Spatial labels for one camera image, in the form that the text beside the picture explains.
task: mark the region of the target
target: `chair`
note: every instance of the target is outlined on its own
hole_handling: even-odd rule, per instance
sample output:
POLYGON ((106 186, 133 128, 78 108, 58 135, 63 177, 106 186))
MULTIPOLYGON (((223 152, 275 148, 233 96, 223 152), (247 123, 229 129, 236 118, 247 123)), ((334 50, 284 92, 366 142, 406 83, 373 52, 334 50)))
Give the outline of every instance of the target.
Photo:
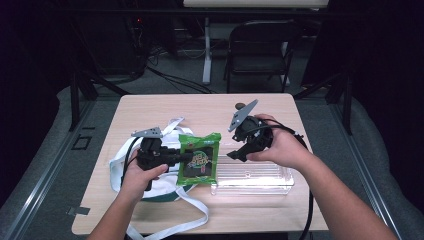
POLYGON ((224 80, 230 93, 231 75, 284 75, 284 92, 293 47, 303 29, 293 21, 249 21, 234 28, 230 34, 224 80))

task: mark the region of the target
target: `plastic box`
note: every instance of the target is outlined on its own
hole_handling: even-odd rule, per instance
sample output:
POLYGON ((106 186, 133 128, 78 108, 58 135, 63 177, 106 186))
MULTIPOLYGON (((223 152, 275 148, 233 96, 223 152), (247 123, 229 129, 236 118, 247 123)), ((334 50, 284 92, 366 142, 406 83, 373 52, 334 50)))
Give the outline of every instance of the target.
POLYGON ((216 174, 212 195, 285 195, 294 185, 290 168, 272 162, 243 163, 226 155, 218 156, 216 174))

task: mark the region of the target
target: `white strap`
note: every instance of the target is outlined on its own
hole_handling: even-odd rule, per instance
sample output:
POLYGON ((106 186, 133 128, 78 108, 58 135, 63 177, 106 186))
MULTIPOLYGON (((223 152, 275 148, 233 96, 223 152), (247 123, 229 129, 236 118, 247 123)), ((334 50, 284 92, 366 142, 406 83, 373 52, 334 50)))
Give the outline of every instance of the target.
POLYGON ((169 237, 169 236, 176 234, 176 233, 184 232, 184 231, 199 227, 199 226, 205 224, 208 221, 208 219, 209 219, 209 209, 208 209, 208 207, 206 207, 205 204, 203 204, 201 201, 187 195, 187 193, 184 191, 183 187, 178 188, 176 190, 176 193, 182 199, 186 200, 188 203, 192 204, 193 206, 198 208, 200 211, 202 211, 205 214, 205 216, 203 216, 203 217, 201 217, 197 220, 191 221, 191 222, 183 223, 183 224, 180 224, 180 225, 159 231, 159 232, 154 233, 154 234, 152 234, 148 237, 145 237, 145 238, 143 238, 143 236, 141 234, 139 234, 138 231, 133 226, 129 225, 128 229, 127 229, 128 236, 130 236, 133 240, 143 240, 143 239, 145 239, 145 240, 159 240, 159 239, 169 237))

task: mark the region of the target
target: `green packet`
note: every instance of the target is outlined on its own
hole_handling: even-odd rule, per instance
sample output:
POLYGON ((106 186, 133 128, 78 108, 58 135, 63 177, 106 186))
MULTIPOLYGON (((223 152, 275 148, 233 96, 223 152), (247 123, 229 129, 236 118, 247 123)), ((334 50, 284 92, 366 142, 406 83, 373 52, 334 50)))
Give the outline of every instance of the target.
POLYGON ((191 162, 180 163, 177 185, 216 183, 216 164, 218 162, 220 133, 206 137, 179 135, 181 153, 192 152, 191 162))

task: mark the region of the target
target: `dark background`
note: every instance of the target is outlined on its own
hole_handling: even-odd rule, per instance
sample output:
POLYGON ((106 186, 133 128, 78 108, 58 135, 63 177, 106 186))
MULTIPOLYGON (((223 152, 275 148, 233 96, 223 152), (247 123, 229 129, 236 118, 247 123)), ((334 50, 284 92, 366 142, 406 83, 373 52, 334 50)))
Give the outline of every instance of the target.
MULTIPOLYGON (((1 204, 40 147, 58 111, 56 94, 69 86, 76 70, 131 73, 139 67, 140 54, 133 48, 131 36, 124 35, 128 34, 126 22, 103 25, 105 29, 93 26, 96 21, 91 26, 77 23, 87 42, 99 40, 95 36, 104 34, 102 31, 112 31, 106 35, 114 39, 100 38, 98 46, 105 46, 117 59, 130 61, 95 62, 90 52, 96 49, 82 44, 74 25, 65 18, 52 21, 50 15, 39 11, 55 4, 29 0, 2 3, 1 204)), ((395 0, 338 0, 329 7, 329 11, 365 9, 372 9, 374 16, 366 23, 323 22, 304 83, 325 79, 354 59, 354 97, 379 129, 391 172, 404 195, 424 212, 424 22, 420 17, 424 9, 412 0, 402 4, 395 0)))

